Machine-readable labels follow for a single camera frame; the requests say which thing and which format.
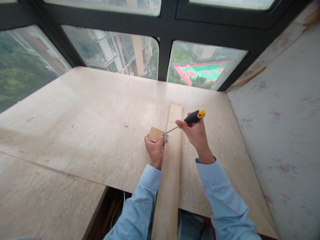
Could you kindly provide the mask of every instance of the green court surface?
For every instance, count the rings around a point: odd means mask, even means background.
[[[213,81],[218,79],[221,72],[217,70],[218,68],[223,68],[219,64],[211,64],[211,65],[201,65],[201,66],[190,66],[190,67],[182,67],[180,68],[183,73],[191,80],[195,79],[196,76],[205,77],[207,81]]]

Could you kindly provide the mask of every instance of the metal hinge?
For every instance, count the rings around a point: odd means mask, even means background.
[[[168,135],[168,134],[163,134],[162,136],[163,136],[163,138],[164,138],[164,142],[165,142],[165,143],[168,143],[169,135]]]

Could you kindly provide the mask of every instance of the yellow and black handle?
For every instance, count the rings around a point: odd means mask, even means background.
[[[196,123],[198,122],[201,118],[203,118],[206,115],[206,112],[203,109],[199,109],[197,111],[194,111],[193,113],[191,113],[189,116],[187,116],[184,119],[184,122],[186,124],[192,124],[192,123]]]

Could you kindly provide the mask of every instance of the left hand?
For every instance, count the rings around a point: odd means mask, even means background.
[[[162,157],[163,157],[163,150],[164,150],[164,138],[162,136],[159,137],[157,143],[151,142],[148,140],[149,134],[144,137],[144,142],[146,144],[147,152],[151,158],[151,166],[161,170],[162,165]]]

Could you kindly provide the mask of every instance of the screwdriver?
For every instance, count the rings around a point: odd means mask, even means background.
[[[203,109],[199,109],[193,113],[191,113],[189,116],[187,116],[183,121],[189,125],[192,123],[198,122],[201,118],[203,118],[206,115],[206,112]],[[175,128],[171,129],[168,132],[171,132],[172,130],[175,130],[176,128],[180,128],[179,126],[176,126]]]

